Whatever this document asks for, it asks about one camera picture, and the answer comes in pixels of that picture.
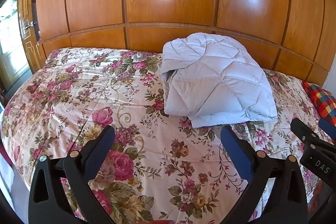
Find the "wooden panelled headboard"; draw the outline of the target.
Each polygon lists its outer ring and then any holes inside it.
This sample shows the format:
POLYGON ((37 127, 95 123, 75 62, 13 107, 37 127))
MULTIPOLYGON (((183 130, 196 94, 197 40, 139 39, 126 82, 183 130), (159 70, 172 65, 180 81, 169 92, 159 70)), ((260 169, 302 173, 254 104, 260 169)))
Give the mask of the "wooden panelled headboard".
POLYGON ((45 59, 64 47, 161 52, 194 32, 242 43, 266 69, 318 85, 335 56, 335 0, 37 0, 45 59))

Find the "colourful checked pillow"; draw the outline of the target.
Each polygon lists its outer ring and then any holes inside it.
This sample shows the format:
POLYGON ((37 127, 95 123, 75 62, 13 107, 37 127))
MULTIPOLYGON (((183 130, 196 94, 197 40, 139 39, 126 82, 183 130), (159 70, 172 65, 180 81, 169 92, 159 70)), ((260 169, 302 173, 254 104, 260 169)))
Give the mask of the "colourful checked pillow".
POLYGON ((336 125, 336 99, 327 90, 316 84, 304 81, 303 89, 306 91, 321 118, 326 119, 333 126, 336 125))

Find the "floral bedspread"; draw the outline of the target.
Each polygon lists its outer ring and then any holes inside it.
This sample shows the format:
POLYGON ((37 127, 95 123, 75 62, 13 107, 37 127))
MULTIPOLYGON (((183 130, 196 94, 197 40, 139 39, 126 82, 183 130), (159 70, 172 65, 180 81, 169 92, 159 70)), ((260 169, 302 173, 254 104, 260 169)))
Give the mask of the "floral bedspread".
MULTIPOLYGON (((222 223, 248 182, 240 178, 221 142, 230 126, 239 139, 269 157, 292 155, 301 170, 307 223, 335 223, 335 190, 299 161, 304 144, 292 133, 294 118, 335 145, 302 80, 263 69, 277 119, 194 128, 187 117, 164 112, 159 67, 162 53, 103 48, 54 50, 5 108, 2 141, 31 189, 42 155, 80 151, 106 126, 114 143, 88 185, 114 223, 222 223)), ((270 178, 250 217, 260 217, 270 178)))

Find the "white quilted puffer jacket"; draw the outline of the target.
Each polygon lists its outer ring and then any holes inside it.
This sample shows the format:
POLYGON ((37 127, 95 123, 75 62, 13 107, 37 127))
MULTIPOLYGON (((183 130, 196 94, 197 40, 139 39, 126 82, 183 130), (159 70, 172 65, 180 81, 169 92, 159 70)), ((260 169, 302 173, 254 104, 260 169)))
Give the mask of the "white quilted puffer jacket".
POLYGON ((194 33, 163 46, 164 112, 194 128, 277 119, 264 70, 237 40, 194 33))

